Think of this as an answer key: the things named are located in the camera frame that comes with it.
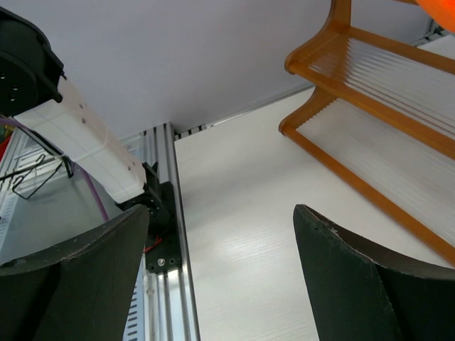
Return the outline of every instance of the white table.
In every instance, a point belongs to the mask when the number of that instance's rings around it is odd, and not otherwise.
[[[454,56],[454,40],[425,48]],[[449,266],[278,132],[312,91],[176,143],[202,340],[318,339],[294,236],[296,204],[390,249]]]

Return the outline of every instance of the red wire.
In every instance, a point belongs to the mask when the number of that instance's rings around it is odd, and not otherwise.
[[[153,248],[156,247],[156,245],[158,245],[159,243],[161,243],[163,241],[163,239],[161,237],[157,237],[155,239],[155,244],[153,244],[151,247],[146,247],[144,249],[144,253],[146,254],[147,252],[151,251]]]

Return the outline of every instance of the wooden frame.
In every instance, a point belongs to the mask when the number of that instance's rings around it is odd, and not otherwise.
[[[337,98],[341,98],[455,160],[455,141],[453,139],[349,87],[339,79],[323,75],[310,68],[311,61],[323,55],[327,50],[335,50],[341,56],[346,55],[347,47],[344,41],[347,41],[348,38],[354,38],[377,48],[401,55],[409,60],[455,75],[455,60],[350,27],[350,10],[350,0],[332,0],[329,16],[321,31],[287,57],[285,62],[286,70],[314,82],[316,89],[307,103],[281,122],[279,130],[383,212],[399,222],[451,264],[455,265],[454,246],[413,218],[297,131],[297,128],[312,116],[318,114]],[[346,68],[343,58],[337,61],[336,68],[343,79]]]

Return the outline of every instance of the gray wall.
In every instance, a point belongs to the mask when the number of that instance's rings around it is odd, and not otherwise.
[[[189,129],[302,87],[284,59],[312,37],[330,0],[1,0],[49,38],[67,75],[118,136]],[[356,26],[403,41],[417,6],[353,0]]]

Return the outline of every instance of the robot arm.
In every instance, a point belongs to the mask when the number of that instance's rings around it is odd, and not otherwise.
[[[52,142],[117,204],[142,195],[146,171],[90,110],[32,23],[0,7],[0,113]]]

